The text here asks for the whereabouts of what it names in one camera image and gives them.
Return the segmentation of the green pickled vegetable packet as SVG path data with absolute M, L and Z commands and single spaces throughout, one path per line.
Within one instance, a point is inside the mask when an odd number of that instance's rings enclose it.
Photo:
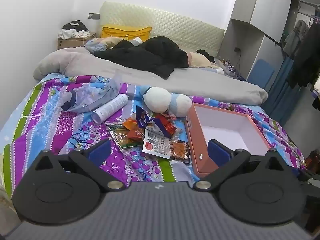
M 143 145 L 144 132 L 137 126 L 128 129 L 122 122 L 105 122 L 111 137 L 120 149 Z

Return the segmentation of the white label snack packet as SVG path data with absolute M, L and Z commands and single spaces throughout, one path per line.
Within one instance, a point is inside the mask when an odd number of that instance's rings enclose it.
M 157 135 L 146 129 L 144 132 L 142 152 L 156 157 L 170 159 L 170 141 L 168 138 Z

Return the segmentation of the blue white snack bag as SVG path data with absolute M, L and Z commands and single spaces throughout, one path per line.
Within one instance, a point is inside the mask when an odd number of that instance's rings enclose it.
M 147 129 L 148 131 L 163 137 L 171 137 L 171 134 L 168 132 L 160 118 L 153 118 L 149 116 L 147 111 L 145 111 L 142 107 L 136 106 L 135 116 L 139 128 Z

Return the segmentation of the colourful floral bed sheet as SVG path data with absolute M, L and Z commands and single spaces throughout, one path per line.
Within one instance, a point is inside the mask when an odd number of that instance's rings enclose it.
M 43 78 L 13 111 L 1 130 L 1 186 L 8 195 L 43 149 L 54 154 L 67 154 L 75 148 L 83 150 L 111 134 L 103 124 L 93 122 L 90 113 L 62 110 L 62 96 L 82 87 L 104 88 L 109 80 L 97 75 L 65 77 L 49 74 Z M 210 98 L 192 96 L 192 102 L 248 115 L 267 142 L 275 147 L 292 167 L 305 168 L 305 159 L 285 130 L 261 107 L 225 103 Z M 115 143 L 101 169 L 128 185 L 132 181 L 187 181 L 198 178 L 191 166 L 180 161 L 149 157 L 139 149 L 123 153 Z

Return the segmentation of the white spray can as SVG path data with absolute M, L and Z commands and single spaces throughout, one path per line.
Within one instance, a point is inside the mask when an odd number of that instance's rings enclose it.
M 128 100 L 128 95 L 119 94 L 116 98 L 94 110 L 91 114 L 92 120 L 96 124 L 102 124 L 114 113 L 123 108 L 128 103 Z

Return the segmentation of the translucent blue plastic bag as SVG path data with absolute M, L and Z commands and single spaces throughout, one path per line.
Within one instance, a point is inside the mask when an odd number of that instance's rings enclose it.
M 122 86 L 122 74 L 117 71 L 112 79 L 98 77 L 96 83 L 72 88 L 62 97 L 64 112 L 86 113 L 115 99 Z

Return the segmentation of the dark red snack packet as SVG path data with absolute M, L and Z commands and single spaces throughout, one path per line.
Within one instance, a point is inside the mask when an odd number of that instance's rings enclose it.
M 190 163 L 190 148 L 187 142 L 181 140 L 170 141 L 170 160 Z

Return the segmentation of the blue cushion board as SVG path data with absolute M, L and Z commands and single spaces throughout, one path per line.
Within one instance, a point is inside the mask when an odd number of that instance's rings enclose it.
M 265 60 L 259 59 L 252 67 L 246 81 L 264 89 L 273 74 L 274 68 Z

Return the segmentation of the hanging dark clothes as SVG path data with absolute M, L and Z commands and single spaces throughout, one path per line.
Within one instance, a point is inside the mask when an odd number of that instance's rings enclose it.
M 319 23 L 314 23 L 300 45 L 293 60 L 292 69 L 286 78 L 288 85 L 294 89 L 314 85 L 319 76 Z

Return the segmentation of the grey duvet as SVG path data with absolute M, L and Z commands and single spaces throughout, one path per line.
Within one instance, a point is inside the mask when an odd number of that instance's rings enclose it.
M 172 93 L 201 96 L 222 102 L 261 105 L 268 98 L 267 91 L 257 85 L 215 72 L 200 68 L 176 68 L 165 80 L 151 72 L 126 68 L 95 57 L 83 47 L 60 49 L 50 53 L 39 62 L 33 77 L 40 81 L 48 74 L 61 73 L 66 77 L 99 75 L 112 78 L 116 72 L 121 74 L 124 83 L 162 87 Z

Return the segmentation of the wooden nightstand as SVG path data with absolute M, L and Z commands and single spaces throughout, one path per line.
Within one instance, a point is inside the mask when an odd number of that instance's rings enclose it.
M 57 38 L 57 50 L 64 48 L 75 48 L 83 47 L 87 41 L 95 38 L 96 33 L 91 33 L 89 37 L 71 37 L 69 39 L 63 40 Z

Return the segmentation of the beige pillow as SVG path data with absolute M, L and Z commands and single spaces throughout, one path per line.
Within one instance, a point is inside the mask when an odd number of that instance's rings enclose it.
M 189 67 L 195 68 L 219 68 L 215 63 L 210 62 L 204 55 L 195 52 L 187 52 Z

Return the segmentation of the cream quilted headboard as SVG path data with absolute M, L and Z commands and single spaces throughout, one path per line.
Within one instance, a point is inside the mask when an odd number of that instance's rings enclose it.
M 151 27 L 150 36 L 166 36 L 183 49 L 205 50 L 217 56 L 225 31 L 206 22 L 161 9 L 105 1 L 100 8 L 100 25 Z

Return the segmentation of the yellow pillow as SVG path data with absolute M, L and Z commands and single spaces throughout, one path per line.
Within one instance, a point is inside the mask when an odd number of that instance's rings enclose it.
M 106 24 L 101 28 L 101 38 L 119 37 L 125 40 L 132 40 L 139 37 L 143 42 L 149 39 L 152 27 L 130 27 L 115 24 Z

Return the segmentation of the grey wardrobe cabinet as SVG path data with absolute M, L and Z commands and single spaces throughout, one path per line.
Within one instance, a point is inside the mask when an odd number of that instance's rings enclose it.
M 284 55 L 280 46 L 292 0 L 236 0 L 218 56 L 230 60 L 247 77 L 259 59 L 274 68 L 264 90 L 269 91 Z

